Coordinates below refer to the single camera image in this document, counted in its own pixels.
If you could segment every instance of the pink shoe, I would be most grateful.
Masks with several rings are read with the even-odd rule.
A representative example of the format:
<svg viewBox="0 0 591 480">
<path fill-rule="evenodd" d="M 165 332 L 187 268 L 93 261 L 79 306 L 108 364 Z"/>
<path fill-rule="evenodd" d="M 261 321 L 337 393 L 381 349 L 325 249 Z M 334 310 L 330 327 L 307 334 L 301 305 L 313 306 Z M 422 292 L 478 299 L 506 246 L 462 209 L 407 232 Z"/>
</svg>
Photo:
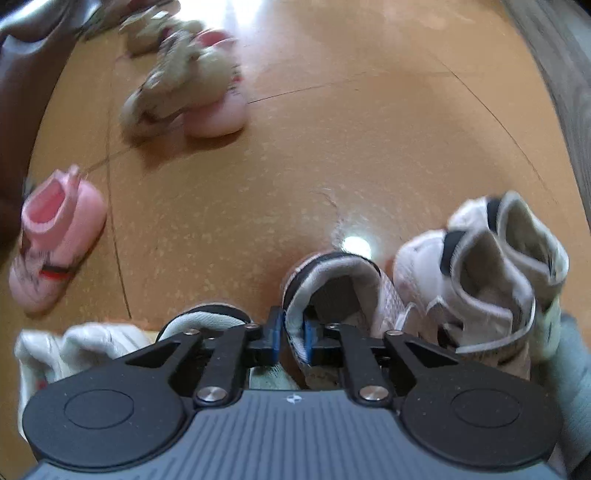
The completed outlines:
<svg viewBox="0 0 591 480">
<path fill-rule="evenodd" d="M 217 45 L 232 51 L 236 39 L 223 30 L 205 30 L 197 35 L 204 47 Z M 212 138 L 233 134 L 246 124 L 246 95 L 242 75 L 236 62 L 226 95 L 215 103 L 190 109 L 183 114 L 184 131 L 190 137 Z"/>
<path fill-rule="evenodd" d="M 94 244 L 107 215 L 101 193 L 72 166 L 56 170 L 22 207 L 22 240 L 10 270 L 14 299 L 26 312 L 51 307 Z"/>
</svg>

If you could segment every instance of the black strap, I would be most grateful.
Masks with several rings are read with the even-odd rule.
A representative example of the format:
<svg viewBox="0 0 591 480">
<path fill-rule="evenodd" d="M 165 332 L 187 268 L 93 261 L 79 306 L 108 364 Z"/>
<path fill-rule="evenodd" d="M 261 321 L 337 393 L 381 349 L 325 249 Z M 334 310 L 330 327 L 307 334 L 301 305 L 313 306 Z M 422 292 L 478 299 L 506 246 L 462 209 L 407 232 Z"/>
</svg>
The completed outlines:
<svg viewBox="0 0 591 480">
<path fill-rule="evenodd" d="M 496 221 L 499 216 L 502 197 L 492 197 L 486 203 L 486 217 L 488 219 L 488 228 L 495 233 L 499 233 L 496 227 Z"/>
<path fill-rule="evenodd" d="M 452 256 L 458 243 L 465 234 L 466 231 L 464 230 L 451 230 L 446 233 L 445 239 L 443 240 L 441 263 L 439 264 L 439 270 L 441 270 L 441 273 L 446 277 L 452 276 Z"/>
</svg>

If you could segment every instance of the white sneaker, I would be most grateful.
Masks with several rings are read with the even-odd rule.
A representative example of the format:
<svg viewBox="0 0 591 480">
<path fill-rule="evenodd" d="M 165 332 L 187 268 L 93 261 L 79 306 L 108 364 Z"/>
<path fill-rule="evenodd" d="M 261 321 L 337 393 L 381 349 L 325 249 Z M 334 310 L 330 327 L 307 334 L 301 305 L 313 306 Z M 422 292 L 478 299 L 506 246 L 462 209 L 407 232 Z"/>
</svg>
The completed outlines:
<svg viewBox="0 0 591 480">
<path fill-rule="evenodd" d="M 398 329 L 494 367 L 519 361 L 512 370 L 529 376 L 519 354 L 534 321 L 533 291 L 492 232 L 426 232 L 402 246 L 393 272 L 403 302 L 422 315 L 401 317 Z"/>
<path fill-rule="evenodd" d="M 334 368 L 311 367 L 304 345 L 304 312 L 320 323 L 354 325 L 381 337 L 394 328 L 404 305 L 388 276 L 370 260 L 347 252 L 316 254 L 294 267 L 282 286 L 285 329 L 307 385 L 338 388 Z"/>
<path fill-rule="evenodd" d="M 558 239 L 516 192 L 468 200 L 452 215 L 449 229 L 489 228 L 503 253 L 534 289 L 537 313 L 530 355 L 534 363 L 554 355 L 560 341 L 560 302 L 569 256 Z"/>
<path fill-rule="evenodd" d="M 237 307 L 224 303 L 204 303 L 173 318 L 162 328 L 156 341 L 187 329 L 197 329 L 206 337 L 218 337 L 224 330 L 245 323 L 252 323 L 252 320 Z M 248 387 L 253 390 L 299 390 L 280 364 L 251 368 L 248 372 Z"/>
<path fill-rule="evenodd" d="M 150 339 L 135 325 L 85 323 L 70 327 L 60 345 L 61 359 L 72 374 L 135 352 L 150 345 Z"/>
<path fill-rule="evenodd" d="M 68 366 L 60 358 L 59 338 L 37 330 L 23 330 L 14 345 L 21 377 L 18 402 L 18 431 L 22 430 L 22 412 L 30 398 L 50 383 L 71 375 Z"/>
</svg>

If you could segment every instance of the metal pin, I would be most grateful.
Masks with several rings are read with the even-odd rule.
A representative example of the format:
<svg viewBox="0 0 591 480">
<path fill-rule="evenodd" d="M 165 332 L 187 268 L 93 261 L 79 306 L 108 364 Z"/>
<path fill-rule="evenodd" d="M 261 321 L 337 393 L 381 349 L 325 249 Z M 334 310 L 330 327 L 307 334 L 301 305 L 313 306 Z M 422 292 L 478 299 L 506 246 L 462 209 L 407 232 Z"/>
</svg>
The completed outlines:
<svg viewBox="0 0 591 480">
<path fill-rule="evenodd" d="M 197 398 L 206 402 L 215 402 L 226 398 L 228 392 L 221 387 L 203 387 L 197 392 Z"/>
<path fill-rule="evenodd" d="M 379 385 L 368 385 L 359 390 L 361 398 L 369 401 L 383 400 L 388 396 L 388 393 L 388 390 Z"/>
</svg>

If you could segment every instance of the shoe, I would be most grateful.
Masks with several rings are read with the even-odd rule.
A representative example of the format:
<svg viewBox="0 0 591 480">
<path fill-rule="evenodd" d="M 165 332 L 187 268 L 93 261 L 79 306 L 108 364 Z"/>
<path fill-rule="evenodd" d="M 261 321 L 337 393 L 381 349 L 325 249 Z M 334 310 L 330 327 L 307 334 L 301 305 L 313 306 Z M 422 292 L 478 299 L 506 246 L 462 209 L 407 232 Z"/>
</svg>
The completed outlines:
<svg viewBox="0 0 591 480">
<path fill-rule="evenodd" d="M 251 318 L 241 309 L 223 303 L 205 303 L 197 305 L 168 322 L 156 341 L 164 340 L 187 329 L 197 329 L 205 337 L 219 337 L 224 330 L 245 323 L 252 323 Z M 203 359 L 195 359 L 189 365 L 187 375 L 194 375 L 197 383 L 205 365 Z M 248 388 L 253 390 L 299 390 L 296 382 L 287 374 L 280 364 L 273 367 L 255 367 L 248 372 Z"/>
<path fill-rule="evenodd" d="M 149 7 L 169 4 L 172 0 L 106 0 L 82 26 L 82 39 L 91 38 L 115 28 L 127 18 Z"/>
<path fill-rule="evenodd" d="M 50 383 L 69 377 L 71 372 L 60 358 L 59 338 L 48 332 L 23 330 L 15 342 L 14 356 L 21 377 L 17 425 L 26 440 L 22 413 L 30 398 Z"/>
<path fill-rule="evenodd" d="M 76 374 L 151 344 L 135 325 L 84 323 L 66 330 L 60 356 L 72 374 Z"/>
<path fill-rule="evenodd" d="M 493 367 L 517 362 L 509 369 L 529 376 L 534 294 L 491 231 L 426 232 L 402 246 L 392 270 L 402 301 L 421 313 L 419 336 Z"/>
<path fill-rule="evenodd" d="M 203 30 L 203 24 L 198 20 L 183 22 L 158 7 L 152 7 L 125 20 L 119 33 L 125 36 L 127 51 L 136 56 L 158 50 L 165 38 L 179 30 L 196 35 Z"/>
<path fill-rule="evenodd" d="M 221 100 L 234 71 L 231 48 L 227 41 L 203 48 L 185 31 L 166 38 L 157 65 L 121 109 L 124 135 L 158 135 L 186 110 Z"/>
<path fill-rule="evenodd" d="M 203 47 L 224 42 L 230 52 L 234 51 L 236 43 L 236 39 L 223 30 L 203 31 L 197 35 L 197 41 Z M 246 124 L 247 104 L 240 67 L 234 59 L 232 81 L 226 95 L 210 105 L 187 110 L 183 114 L 184 132 L 195 138 L 221 137 L 238 132 Z"/>
<path fill-rule="evenodd" d="M 29 313 L 50 308 L 96 242 L 107 216 L 101 193 L 82 180 L 78 168 L 56 170 L 22 207 L 21 248 L 9 285 Z"/>
<path fill-rule="evenodd" d="M 304 320 L 345 323 L 363 335 L 381 337 L 394 328 L 404 305 L 387 275 L 372 261 L 347 252 L 308 257 L 283 282 L 285 329 L 294 357 L 313 390 L 339 387 L 335 368 L 311 367 Z"/>
<path fill-rule="evenodd" d="M 448 227 L 489 228 L 497 235 L 503 253 L 534 289 L 537 313 L 530 336 L 531 359 L 538 363 L 552 357 L 560 342 L 559 296 L 569 272 L 562 244 L 516 192 L 468 200 L 452 215 Z"/>
</svg>

